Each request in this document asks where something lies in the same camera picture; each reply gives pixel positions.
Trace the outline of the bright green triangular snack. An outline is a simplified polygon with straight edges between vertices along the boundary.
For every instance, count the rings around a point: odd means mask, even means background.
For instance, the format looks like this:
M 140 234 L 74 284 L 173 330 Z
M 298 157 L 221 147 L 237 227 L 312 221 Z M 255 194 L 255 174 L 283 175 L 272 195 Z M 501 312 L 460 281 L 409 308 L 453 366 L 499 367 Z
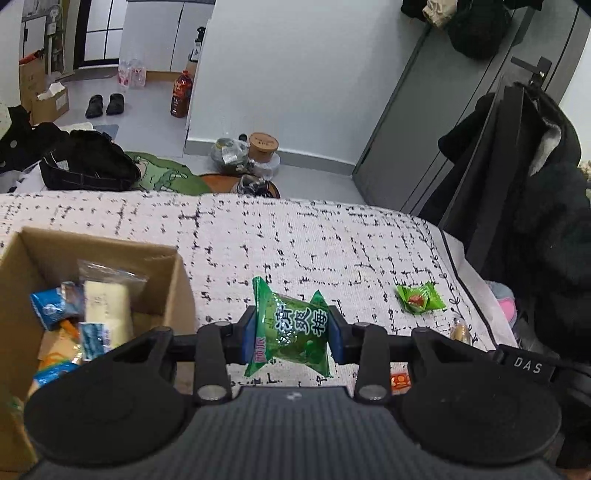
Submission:
M 432 282 L 417 286 L 396 286 L 397 296 L 402 307 L 413 315 L 446 309 L 446 304 Z

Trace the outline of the white blueberry cake package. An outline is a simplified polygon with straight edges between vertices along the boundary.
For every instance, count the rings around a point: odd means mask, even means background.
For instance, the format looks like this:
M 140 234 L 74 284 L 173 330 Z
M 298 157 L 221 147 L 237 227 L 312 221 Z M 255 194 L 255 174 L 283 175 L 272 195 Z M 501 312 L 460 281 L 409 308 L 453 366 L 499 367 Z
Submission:
M 88 260 L 77 264 L 84 293 L 78 332 L 83 359 L 89 362 L 133 338 L 132 304 L 140 299 L 148 278 Z

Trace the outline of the left black slipper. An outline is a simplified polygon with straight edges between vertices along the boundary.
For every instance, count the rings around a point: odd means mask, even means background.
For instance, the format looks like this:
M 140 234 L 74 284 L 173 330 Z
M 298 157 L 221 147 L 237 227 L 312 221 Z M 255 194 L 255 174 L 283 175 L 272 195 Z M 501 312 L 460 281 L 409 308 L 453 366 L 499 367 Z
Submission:
M 88 102 L 85 111 L 86 119 L 95 119 L 103 115 L 103 97 L 100 94 L 93 95 Z

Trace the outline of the pink water bottle pack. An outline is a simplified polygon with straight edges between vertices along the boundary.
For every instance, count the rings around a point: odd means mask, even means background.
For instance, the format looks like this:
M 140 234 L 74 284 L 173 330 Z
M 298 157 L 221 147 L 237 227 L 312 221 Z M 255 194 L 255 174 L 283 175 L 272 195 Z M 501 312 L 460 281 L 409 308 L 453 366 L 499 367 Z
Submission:
M 147 72 L 143 63 L 137 59 L 120 61 L 117 71 L 117 83 L 123 90 L 143 88 Z

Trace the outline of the small cardboard box on floor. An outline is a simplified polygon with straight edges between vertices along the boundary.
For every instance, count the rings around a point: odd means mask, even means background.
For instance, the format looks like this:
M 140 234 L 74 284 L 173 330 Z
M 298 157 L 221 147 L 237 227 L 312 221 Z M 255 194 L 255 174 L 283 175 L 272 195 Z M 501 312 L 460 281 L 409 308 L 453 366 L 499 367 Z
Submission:
M 68 89 L 61 82 L 52 83 L 38 94 L 32 102 L 32 122 L 34 125 L 54 122 L 69 111 Z

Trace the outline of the dark green plum snack bag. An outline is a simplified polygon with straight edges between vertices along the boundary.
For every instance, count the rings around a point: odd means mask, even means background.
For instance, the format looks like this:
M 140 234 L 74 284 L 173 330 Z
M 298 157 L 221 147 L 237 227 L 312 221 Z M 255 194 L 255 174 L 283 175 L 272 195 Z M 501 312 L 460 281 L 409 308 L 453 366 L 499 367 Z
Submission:
M 262 277 L 252 280 L 256 300 L 256 336 L 245 376 L 273 359 L 286 360 L 331 377 L 328 359 L 329 305 L 320 291 L 311 300 L 290 298 L 270 289 Z

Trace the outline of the blue silver snack packet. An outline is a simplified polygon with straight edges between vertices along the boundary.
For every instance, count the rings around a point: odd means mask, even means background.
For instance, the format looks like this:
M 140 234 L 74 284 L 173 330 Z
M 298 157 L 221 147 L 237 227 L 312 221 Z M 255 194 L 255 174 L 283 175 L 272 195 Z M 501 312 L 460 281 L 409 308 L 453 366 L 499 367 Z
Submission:
M 33 311 L 46 331 L 64 320 L 79 319 L 84 313 L 84 293 L 80 285 L 66 281 L 58 287 L 29 295 Z

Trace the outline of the right black slipper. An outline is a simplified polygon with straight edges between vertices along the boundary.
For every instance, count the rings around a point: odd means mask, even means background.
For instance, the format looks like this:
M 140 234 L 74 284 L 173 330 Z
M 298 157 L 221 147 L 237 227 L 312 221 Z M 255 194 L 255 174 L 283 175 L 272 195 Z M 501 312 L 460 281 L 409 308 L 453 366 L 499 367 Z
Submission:
M 121 93 L 113 93 L 110 95 L 109 103 L 106 108 L 107 116 L 121 115 L 124 112 L 125 99 Z

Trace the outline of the green floor mat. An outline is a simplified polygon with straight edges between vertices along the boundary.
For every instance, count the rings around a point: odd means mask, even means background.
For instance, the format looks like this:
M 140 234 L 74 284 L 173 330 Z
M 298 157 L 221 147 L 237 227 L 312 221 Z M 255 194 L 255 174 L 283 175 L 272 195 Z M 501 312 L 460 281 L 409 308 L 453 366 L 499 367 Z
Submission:
M 211 193 L 204 180 L 178 162 L 156 157 L 149 153 L 127 151 L 140 172 L 134 190 L 168 192 L 198 196 Z

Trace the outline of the cork lid glass jar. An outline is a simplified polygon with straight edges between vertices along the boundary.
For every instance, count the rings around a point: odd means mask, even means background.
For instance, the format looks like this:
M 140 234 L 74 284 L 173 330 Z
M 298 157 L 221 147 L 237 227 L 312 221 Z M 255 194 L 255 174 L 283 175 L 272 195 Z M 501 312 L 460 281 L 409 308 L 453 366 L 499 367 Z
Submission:
M 254 132 L 249 136 L 249 158 L 259 163 L 268 163 L 279 149 L 280 143 L 263 132 Z

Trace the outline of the clear brown cookie packet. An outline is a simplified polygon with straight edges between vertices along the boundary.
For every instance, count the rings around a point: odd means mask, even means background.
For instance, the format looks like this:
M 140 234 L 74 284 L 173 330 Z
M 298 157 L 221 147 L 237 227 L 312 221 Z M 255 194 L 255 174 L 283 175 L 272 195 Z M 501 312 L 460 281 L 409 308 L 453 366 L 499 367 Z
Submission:
M 454 319 L 453 326 L 450 330 L 450 338 L 469 346 L 473 345 L 469 326 L 464 319 L 459 317 Z

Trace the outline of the black slipper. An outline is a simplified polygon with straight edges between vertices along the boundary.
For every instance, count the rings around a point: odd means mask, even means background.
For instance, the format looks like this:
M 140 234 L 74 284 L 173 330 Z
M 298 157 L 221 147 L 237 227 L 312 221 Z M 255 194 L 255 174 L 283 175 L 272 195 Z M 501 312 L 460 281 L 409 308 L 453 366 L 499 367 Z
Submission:
M 124 112 L 125 99 L 121 93 L 113 93 L 110 95 L 109 103 L 106 108 L 107 116 L 121 115 Z
M 103 115 L 103 97 L 100 94 L 93 95 L 88 102 L 85 111 L 86 119 L 95 119 Z

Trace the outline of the red snack packet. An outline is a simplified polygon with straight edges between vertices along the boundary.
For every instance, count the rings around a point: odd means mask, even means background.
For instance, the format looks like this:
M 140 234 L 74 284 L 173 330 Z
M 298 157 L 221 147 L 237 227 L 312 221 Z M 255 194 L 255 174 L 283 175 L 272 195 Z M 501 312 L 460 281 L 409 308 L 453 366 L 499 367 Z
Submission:
M 406 367 L 396 368 L 391 371 L 391 390 L 393 395 L 405 394 L 411 387 L 412 382 Z

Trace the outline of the grey sneaker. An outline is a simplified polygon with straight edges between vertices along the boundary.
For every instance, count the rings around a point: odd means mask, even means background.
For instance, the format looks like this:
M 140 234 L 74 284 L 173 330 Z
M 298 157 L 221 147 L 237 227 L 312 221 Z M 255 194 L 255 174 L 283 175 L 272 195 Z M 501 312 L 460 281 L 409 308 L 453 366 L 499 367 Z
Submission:
M 280 198 L 280 192 L 270 180 L 253 175 L 242 175 L 231 187 L 231 193 L 263 198 Z

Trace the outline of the black bag on floor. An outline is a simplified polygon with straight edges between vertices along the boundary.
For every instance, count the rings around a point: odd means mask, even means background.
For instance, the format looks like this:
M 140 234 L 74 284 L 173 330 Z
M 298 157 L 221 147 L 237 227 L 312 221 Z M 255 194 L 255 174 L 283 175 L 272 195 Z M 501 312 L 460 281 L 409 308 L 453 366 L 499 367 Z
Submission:
M 59 131 L 39 162 L 48 190 L 128 191 L 139 180 L 135 162 L 105 133 Z

